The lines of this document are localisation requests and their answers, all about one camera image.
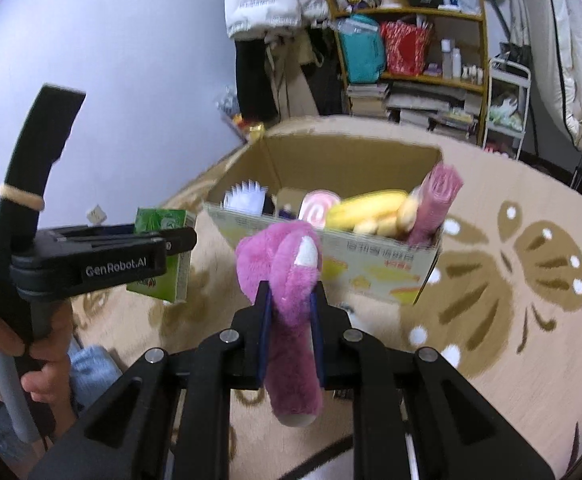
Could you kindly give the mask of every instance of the rubber band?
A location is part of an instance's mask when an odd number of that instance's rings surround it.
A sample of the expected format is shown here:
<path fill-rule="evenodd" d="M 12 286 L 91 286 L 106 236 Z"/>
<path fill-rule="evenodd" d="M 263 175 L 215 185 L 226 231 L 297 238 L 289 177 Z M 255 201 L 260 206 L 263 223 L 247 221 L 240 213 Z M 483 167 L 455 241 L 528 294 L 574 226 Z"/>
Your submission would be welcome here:
<path fill-rule="evenodd" d="M 44 199 L 41 196 L 9 184 L 0 184 L 0 198 L 5 198 L 33 211 L 44 211 Z"/>

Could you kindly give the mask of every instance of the red gift bag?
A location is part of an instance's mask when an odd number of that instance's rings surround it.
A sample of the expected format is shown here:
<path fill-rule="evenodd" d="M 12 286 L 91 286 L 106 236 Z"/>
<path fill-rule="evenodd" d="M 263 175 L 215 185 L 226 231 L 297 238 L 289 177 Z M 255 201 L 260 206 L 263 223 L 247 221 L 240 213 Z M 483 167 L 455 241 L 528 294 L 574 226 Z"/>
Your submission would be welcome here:
<path fill-rule="evenodd" d="M 419 28 L 404 22 L 383 22 L 380 32 L 385 41 L 387 70 L 398 75 L 422 74 L 432 31 L 431 23 Z"/>

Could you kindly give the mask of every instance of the white brush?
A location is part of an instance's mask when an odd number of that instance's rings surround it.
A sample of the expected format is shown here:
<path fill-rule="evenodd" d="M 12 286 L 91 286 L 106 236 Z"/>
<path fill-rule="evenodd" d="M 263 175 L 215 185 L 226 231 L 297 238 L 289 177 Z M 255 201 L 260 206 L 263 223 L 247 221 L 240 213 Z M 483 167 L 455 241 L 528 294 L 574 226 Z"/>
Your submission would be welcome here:
<path fill-rule="evenodd" d="M 268 189 L 252 180 L 242 182 L 242 184 L 231 187 L 231 190 L 225 193 L 222 206 L 238 213 L 260 216 L 264 209 L 264 200 Z"/>

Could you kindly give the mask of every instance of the white wall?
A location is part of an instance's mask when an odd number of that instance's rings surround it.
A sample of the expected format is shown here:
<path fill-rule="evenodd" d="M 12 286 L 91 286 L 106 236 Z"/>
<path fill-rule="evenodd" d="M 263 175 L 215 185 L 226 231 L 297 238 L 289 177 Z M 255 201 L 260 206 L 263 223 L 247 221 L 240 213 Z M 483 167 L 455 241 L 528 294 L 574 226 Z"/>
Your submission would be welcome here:
<path fill-rule="evenodd" d="M 239 144 L 213 104 L 234 81 L 223 0 L 0 0 L 0 183 L 40 86 L 77 88 L 40 224 L 133 221 Z"/>
<path fill-rule="evenodd" d="M 496 0 L 507 23 L 511 23 L 510 0 Z M 489 38 L 489 56 L 496 56 L 500 52 L 500 42 L 507 41 L 507 36 L 498 20 L 494 7 L 489 1 L 486 4 L 487 28 Z M 580 151 L 574 148 L 572 142 L 567 139 L 555 126 L 543 105 L 538 92 L 533 89 L 531 102 L 536 117 L 536 129 L 538 131 L 538 147 L 540 157 L 565 168 L 573 173 L 580 161 Z M 523 150 L 534 152 L 533 129 L 529 121 L 527 134 L 523 143 Z"/>

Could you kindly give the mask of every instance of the white bottle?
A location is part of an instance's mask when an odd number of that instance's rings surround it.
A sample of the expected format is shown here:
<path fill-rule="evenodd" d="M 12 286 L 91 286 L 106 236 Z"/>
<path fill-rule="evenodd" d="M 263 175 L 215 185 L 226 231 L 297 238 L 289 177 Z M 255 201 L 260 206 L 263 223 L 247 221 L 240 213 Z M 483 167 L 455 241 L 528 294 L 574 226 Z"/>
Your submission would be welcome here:
<path fill-rule="evenodd" d="M 442 76 L 444 79 L 453 77 L 453 61 L 451 59 L 451 40 L 442 40 L 440 42 L 442 49 Z"/>
<path fill-rule="evenodd" d="M 460 79 L 462 75 L 462 56 L 460 56 L 460 49 L 453 49 L 452 54 L 452 75 L 453 79 Z"/>

